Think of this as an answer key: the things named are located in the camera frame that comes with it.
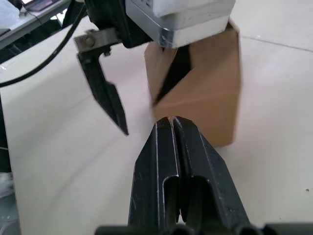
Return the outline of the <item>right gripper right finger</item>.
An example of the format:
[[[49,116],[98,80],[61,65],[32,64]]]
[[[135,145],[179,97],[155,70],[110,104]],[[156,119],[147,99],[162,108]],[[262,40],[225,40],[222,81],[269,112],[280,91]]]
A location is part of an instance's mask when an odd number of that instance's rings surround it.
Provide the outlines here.
[[[187,225],[250,223],[223,158],[194,122],[173,121],[182,172],[182,218]]]

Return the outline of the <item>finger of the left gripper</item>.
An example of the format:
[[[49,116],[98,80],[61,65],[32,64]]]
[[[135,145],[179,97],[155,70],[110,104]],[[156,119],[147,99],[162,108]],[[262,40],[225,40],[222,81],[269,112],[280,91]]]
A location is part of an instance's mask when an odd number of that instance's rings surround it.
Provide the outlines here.
[[[109,82],[99,62],[100,53],[84,52],[77,55],[95,101],[116,126],[128,135],[126,116],[116,86]]]
[[[158,104],[171,89],[180,82],[191,70],[191,59],[189,45],[177,49],[176,55],[162,83],[161,89],[156,98]]]

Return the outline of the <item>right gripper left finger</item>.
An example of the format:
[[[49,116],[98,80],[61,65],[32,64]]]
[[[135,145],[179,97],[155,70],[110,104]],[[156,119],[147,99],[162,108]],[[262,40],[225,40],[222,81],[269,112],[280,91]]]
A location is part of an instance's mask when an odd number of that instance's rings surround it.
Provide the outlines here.
[[[179,157],[173,125],[155,123],[134,166],[128,223],[175,225],[179,218]]]

